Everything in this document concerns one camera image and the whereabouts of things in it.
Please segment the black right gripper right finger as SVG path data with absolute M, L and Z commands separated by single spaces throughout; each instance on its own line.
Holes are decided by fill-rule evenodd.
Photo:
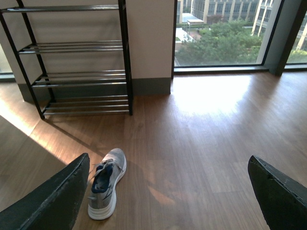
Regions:
M 307 228 L 307 188 L 256 155 L 248 174 L 264 219 L 271 230 Z

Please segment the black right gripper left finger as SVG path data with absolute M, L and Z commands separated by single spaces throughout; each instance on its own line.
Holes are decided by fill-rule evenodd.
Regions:
M 2 230 L 71 230 L 87 188 L 89 155 L 83 153 L 57 174 L 0 213 Z

